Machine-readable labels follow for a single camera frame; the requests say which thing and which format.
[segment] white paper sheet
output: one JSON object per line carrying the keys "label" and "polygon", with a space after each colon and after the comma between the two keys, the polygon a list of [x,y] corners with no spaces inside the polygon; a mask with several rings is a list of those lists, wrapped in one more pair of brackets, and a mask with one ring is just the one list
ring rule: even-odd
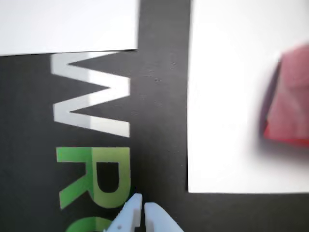
{"label": "white paper sheet", "polygon": [[139,0],[0,0],[0,55],[137,48]]}
{"label": "white paper sheet", "polygon": [[308,192],[309,163],[262,149],[257,124],[281,53],[309,41],[309,2],[195,0],[191,30],[189,192]]}

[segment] red cloth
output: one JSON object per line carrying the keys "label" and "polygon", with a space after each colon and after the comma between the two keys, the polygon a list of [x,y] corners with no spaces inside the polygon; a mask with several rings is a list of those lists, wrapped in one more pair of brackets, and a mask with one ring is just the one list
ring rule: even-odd
{"label": "red cloth", "polygon": [[264,136],[309,146],[309,44],[283,55]]}

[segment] white letter w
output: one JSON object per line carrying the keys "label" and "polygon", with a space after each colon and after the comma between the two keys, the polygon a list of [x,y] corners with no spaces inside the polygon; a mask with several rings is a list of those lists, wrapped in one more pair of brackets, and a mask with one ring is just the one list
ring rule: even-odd
{"label": "white letter w", "polygon": [[85,59],[101,57],[114,52],[63,53],[52,55],[52,74],[109,87],[95,93],[54,104],[54,120],[95,131],[130,136],[130,124],[124,121],[72,113],[72,111],[109,102],[130,95],[130,79],[70,65]]}

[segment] green lettering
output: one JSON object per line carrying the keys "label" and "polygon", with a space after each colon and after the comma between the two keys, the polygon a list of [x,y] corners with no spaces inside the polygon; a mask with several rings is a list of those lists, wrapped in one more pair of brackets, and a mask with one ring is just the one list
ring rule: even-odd
{"label": "green lettering", "polygon": [[[119,207],[129,197],[131,177],[130,149],[128,147],[58,147],[57,162],[85,163],[86,167],[84,176],[59,193],[61,209],[67,207],[86,191],[89,192],[97,205],[104,208]],[[98,162],[118,163],[119,185],[115,192],[106,193],[99,188]]]}

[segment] black table surface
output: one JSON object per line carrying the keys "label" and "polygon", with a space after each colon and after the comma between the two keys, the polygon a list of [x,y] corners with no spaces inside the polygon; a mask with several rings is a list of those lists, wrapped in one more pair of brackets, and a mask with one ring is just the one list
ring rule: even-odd
{"label": "black table surface", "polygon": [[130,122],[129,138],[54,122],[53,103],[100,88],[52,75],[51,55],[0,58],[0,231],[64,232],[82,217],[117,215],[86,194],[59,209],[59,190],[84,166],[57,163],[58,146],[130,147],[135,191],[185,232],[309,231],[306,194],[188,193],[190,7],[190,0],[141,0],[138,50],[78,63],[131,79],[129,97],[82,110]]}

